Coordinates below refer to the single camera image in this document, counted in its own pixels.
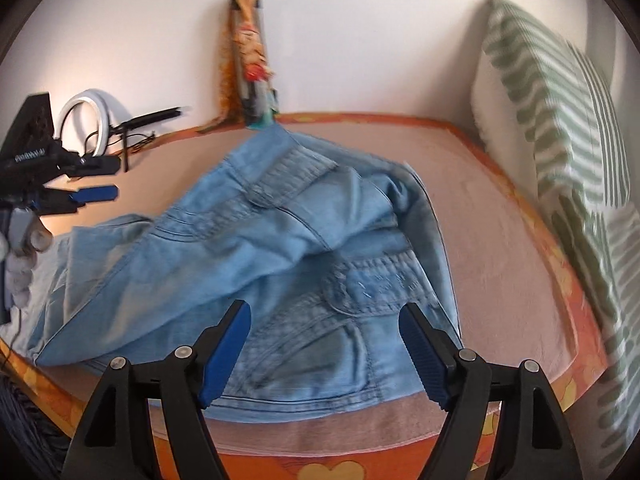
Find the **left hand grey glove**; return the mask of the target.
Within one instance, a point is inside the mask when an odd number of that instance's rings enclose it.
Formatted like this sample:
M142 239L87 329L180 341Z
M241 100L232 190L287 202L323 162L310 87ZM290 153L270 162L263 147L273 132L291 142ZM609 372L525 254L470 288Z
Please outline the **left hand grey glove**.
M9 311L29 302L38 256L51 247L52 233L27 208L1 211L1 305Z

